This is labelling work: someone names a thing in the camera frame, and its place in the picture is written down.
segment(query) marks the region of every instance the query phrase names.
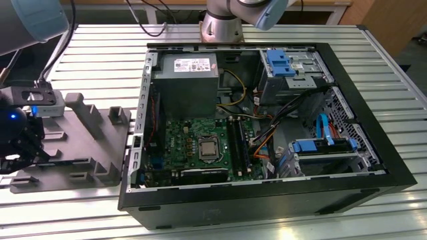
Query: floor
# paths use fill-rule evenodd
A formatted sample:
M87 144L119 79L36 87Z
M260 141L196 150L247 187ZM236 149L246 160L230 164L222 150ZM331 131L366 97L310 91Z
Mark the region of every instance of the floor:
M411 65L406 74L427 95L427 46L413 40L394 60L399 65Z

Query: black cable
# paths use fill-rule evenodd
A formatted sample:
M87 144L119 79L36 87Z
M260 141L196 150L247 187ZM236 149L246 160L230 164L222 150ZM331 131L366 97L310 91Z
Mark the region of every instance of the black cable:
M303 12L304 12L304 0L300 0L300 12L299 12L299 16L303 16Z
M147 2L146 0L140 0L140 1L142 1L144 4L147 4L148 6L151 6L154 9L156 9L160 13L163 13L163 14L166 15L166 17L167 17L167 18L171 18L171 19L174 20L174 23L178 24L172 11L160 9L156 5L151 4L151 3Z
M195 12L196 10L191 10L190 11L190 14L188 14L188 16L183 19L183 20L179 20L179 23L180 24L183 24L183 23L186 23L187 21L188 21L188 19L192 17L192 15L194 15L194 12Z
M8 65L7 67L0 71L0 88L3 86L3 84L6 83L7 81L7 77L10 75L10 72L11 72L11 69L14 68L19 58L20 58L20 55L23 53L23 49L18 50L12 56L12 59L11 61L8 62Z
M163 4L163 6L166 7L166 10L167 10L167 11L168 11L168 13L171 14L171 17L174 18L174 22L175 22L175 24L179 24L179 22L176 21L176 18L175 18L174 12L172 12L171 8L168 7L168 5L163 2L163 0L159 0L159 2Z
M330 83L329 85L322 86L316 89L306 90L296 98L294 98L278 111L276 115L274 116L274 118L270 122L270 128L262 133L262 135L256 136L252 141L256 142L258 140L260 140L263 137L266 137L275 130L282 119L298 109L298 107L303 103L306 97L310 97L312 94L322 93L322 92L327 91L331 88L331 86L334 86L334 84Z
M144 28L143 24L140 23L140 19L139 19L139 17L136 16L136 13L135 13L135 11L134 11L134 8L132 8L132 5L131 5L131 3L130 3L130 0L126 0L126 3L127 3L127 6L128 6L128 9L131 10L131 13L132 13L132 15L134 15L134 19L135 19L135 21L136 21L140 29L144 31L144 33L146 33L148 36L151 36L151 37L154 37L154 38L159 37L159 36L163 34L163 32L166 31L167 27L163 26L162 31L160 31L159 33L156 33L156 34L150 33L150 32L147 31L147 29Z
M39 83L46 83L47 82L46 74L51 70L51 68L54 67L54 64L56 63L56 61L60 59L60 57L62 57L62 55L63 55L63 53L64 53L64 51L66 51L66 49L68 47L68 44L70 44L70 42L72 41L72 38L74 38L75 28L76 28L76 3L75 3L75 0L70 0L70 3L71 3L71 27L70 27L70 30L68 30L68 33L67 33L67 40L66 40L66 43L62 46L59 52L56 53L55 58L48 63L48 65L44 67L43 71L40 73L39 80L38 80Z
M224 110L226 113L228 113L230 115L236 115L236 116L240 116L240 117L247 117L247 118L251 118L251 119L264 119L264 117L259 117L259 116L251 116L248 114L240 114L240 113L236 113L231 110L228 110L226 107L223 106L218 106L220 109Z
M147 2L146 0L140 0L144 4L147 4L148 6L151 6L152 8L155 8L160 13L163 13L166 16L168 16L170 14L167 13L167 11L162 10L156 5L151 4L150 2Z

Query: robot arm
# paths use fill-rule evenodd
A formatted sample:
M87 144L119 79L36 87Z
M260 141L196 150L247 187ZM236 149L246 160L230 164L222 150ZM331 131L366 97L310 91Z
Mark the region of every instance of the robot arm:
M234 43L243 38L242 20L260 30L278 23L287 7L296 0L208 0L202 26L206 42Z
M278 23L296 0L208 0L202 35L207 42L239 42L242 20L260 30ZM59 0L0 0L0 56L46 43L68 30Z
M46 43L68 26L59 0L0 0L0 56Z

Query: yellow cable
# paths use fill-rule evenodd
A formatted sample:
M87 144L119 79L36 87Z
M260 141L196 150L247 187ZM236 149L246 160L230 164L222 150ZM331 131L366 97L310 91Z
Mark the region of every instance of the yellow cable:
M246 99L246 97L247 97L247 87L246 87L246 84L243 83L242 79L238 77L238 75L236 75L232 71L224 69L224 72L230 73L230 74L235 77L235 79L238 79L239 83L242 84L242 87L243 87L243 96L242 96L242 98L240 98L238 101L235 101L235 102L224 103L224 104L218 104L218 106L223 106L223 107L226 107L226 106L234 106L234 105L239 104L239 103Z

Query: metal table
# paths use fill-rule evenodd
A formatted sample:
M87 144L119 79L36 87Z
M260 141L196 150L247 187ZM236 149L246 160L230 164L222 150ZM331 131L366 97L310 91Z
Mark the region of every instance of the metal table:
M160 29L158 25L147 27L154 32ZM342 25L278 26L268 32L246 26L244 38L247 42L331 44L418 185L342 214L148 231L118 211L119 186L12 194L11 176L3 176L0 238L426 239L427 99L371 33ZM170 27L159 38L143 34L136 25L80 25L48 78L64 94L82 92L86 103L99 109L135 108L147 43L199 41L196 25Z

